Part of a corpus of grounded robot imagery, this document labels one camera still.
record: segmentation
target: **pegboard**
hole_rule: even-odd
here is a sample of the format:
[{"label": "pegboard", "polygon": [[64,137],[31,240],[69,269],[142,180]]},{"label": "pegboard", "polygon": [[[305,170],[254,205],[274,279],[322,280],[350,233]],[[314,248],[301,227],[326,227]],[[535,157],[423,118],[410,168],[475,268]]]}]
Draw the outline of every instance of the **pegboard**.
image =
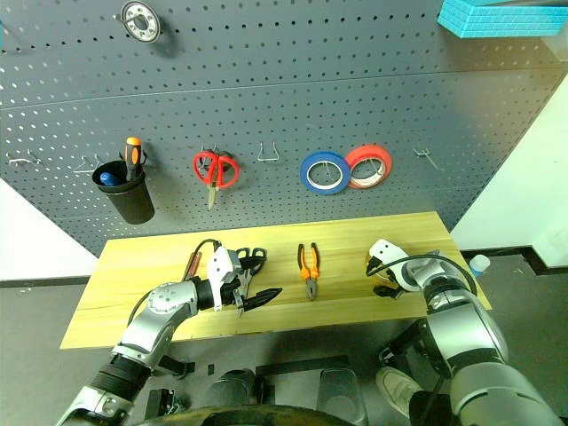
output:
[{"label": "pegboard", "polygon": [[[0,11],[2,151],[42,160],[4,157],[2,176],[95,254],[111,238],[430,209],[452,227],[565,74],[539,39],[457,39],[440,2],[155,3],[164,34],[149,45],[112,19],[116,2]],[[149,157],[143,225],[73,172],[83,154],[116,159],[129,135]],[[258,162],[273,140],[280,160]],[[325,197],[300,183],[307,154],[368,142],[393,157],[383,184]],[[241,178],[208,211],[191,160],[214,145]]]}]

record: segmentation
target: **wooden table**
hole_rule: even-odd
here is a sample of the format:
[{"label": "wooden table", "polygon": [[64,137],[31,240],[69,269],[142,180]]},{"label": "wooden table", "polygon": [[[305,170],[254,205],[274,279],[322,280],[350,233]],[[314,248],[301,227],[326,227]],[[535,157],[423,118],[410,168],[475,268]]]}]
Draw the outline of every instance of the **wooden table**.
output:
[{"label": "wooden table", "polygon": [[[404,294],[399,300],[373,293],[377,278],[365,276],[365,256],[379,238],[410,255],[441,249],[466,266],[436,212],[110,240],[61,349],[118,343],[137,300],[163,282],[181,280],[190,253],[205,238],[221,240],[229,249],[266,248],[268,261],[251,281],[248,293],[252,296],[271,287],[282,287],[283,291],[269,304],[244,312],[240,318],[233,306],[221,312],[200,312],[179,327],[174,340],[424,316],[425,303],[418,293]],[[312,241],[318,243],[321,261],[315,301],[307,298],[296,262],[298,243],[309,248]],[[203,278],[210,250],[203,249],[197,271]],[[308,250],[308,264],[311,257]],[[485,307],[491,307],[481,289],[479,298]]]}]

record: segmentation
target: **blue tape roll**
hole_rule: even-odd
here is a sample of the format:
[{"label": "blue tape roll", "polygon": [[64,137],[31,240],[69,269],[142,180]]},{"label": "blue tape roll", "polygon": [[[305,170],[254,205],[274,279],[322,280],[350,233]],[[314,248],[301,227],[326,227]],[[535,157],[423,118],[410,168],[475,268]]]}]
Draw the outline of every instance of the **blue tape roll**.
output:
[{"label": "blue tape roll", "polygon": [[[328,162],[332,166],[337,167],[341,173],[341,177],[337,182],[331,185],[318,185],[310,179],[310,171],[313,166],[319,163]],[[304,158],[300,166],[300,180],[306,188],[321,195],[331,195],[339,193],[349,184],[351,178],[351,170],[347,161],[339,154],[331,151],[321,151],[319,153],[310,154]]]}]

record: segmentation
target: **white wall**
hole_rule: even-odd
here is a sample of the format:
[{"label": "white wall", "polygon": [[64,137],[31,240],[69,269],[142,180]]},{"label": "white wall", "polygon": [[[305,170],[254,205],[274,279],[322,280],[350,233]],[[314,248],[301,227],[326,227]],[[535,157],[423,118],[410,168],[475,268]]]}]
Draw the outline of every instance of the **white wall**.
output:
[{"label": "white wall", "polygon": [[97,258],[0,179],[0,280],[91,275]]},{"label": "white wall", "polygon": [[532,245],[568,265],[568,77],[452,231],[460,249]]}]

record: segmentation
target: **orange screwdriver handle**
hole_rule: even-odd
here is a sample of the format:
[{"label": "orange screwdriver handle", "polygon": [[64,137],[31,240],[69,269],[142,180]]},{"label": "orange screwdriver handle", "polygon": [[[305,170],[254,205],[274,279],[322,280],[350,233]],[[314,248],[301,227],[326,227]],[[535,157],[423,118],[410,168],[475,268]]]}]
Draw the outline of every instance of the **orange screwdriver handle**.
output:
[{"label": "orange screwdriver handle", "polygon": [[315,242],[312,243],[312,260],[312,278],[318,278],[320,276],[320,253]]},{"label": "orange screwdriver handle", "polygon": [[300,275],[304,280],[310,278],[310,270],[305,265],[304,245],[298,244],[298,266],[300,267]]},{"label": "orange screwdriver handle", "polygon": [[142,141],[140,139],[134,137],[126,139],[124,160],[126,161],[126,181],[130,182],[138,176],[141,170]]}]

